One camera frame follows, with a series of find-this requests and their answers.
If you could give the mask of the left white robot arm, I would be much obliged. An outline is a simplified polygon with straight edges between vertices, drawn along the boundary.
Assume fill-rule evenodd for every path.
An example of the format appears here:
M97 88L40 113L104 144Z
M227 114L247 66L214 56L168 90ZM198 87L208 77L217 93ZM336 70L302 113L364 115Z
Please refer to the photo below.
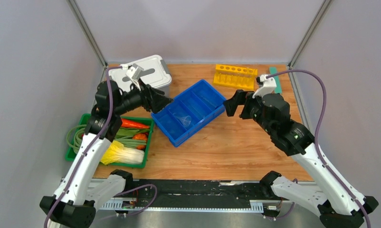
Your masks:
M130 92L122 91L115 81L107 79L97 87L96 104L85 127L81 146L66 177L52 196L44 196L40 208L46 213L44 227L50 221L69 228L88 228L96 212L112 197L129 197L134 191L132 174L115 170L109 177L89 190L89 184L102 156L112 145L121 125L121 116L143 107L154 114L160 112L172 98L139 81Z

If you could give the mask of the grey plastic tub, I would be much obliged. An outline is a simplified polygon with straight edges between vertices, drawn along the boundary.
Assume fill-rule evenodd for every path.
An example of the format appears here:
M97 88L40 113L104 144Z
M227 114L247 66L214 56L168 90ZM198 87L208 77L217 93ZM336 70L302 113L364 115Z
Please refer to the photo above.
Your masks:
M170 85L160 86L158 89L164 92L165 97L170 97Z

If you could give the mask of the white tray lid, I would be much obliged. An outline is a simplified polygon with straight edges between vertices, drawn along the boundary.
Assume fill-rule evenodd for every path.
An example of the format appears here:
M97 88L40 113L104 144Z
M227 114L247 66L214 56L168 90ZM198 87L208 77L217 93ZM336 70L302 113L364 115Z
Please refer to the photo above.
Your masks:
M143 72L140 74L140 79L145 83L149 84L153 88L158 89L160 86L170 85L172 82L171 74L168 67L159 55L152 55L142 59L138 59L126 65L137 64L143 68ZM124 71L122 69L112 69L109 71L110 79L114 80L117 85L125 86L126 83L122 81L122 76L124 76Z

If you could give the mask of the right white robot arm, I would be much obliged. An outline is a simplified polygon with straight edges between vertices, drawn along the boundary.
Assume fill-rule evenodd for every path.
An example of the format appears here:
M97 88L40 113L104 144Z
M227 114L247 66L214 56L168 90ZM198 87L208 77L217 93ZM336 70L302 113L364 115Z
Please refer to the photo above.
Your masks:
M223 104L228 116L242 105L240 118L257 122L275 147L301 165L319 187L319 191L310 190L270 171L260 181L264 198L288 199L315 214L327 228L358 228L377 208L374 197L362 195L340 173L329 170L331 163L316 149L314 136L291 119L289 103L280 94L254 96L250 91L237 90Z

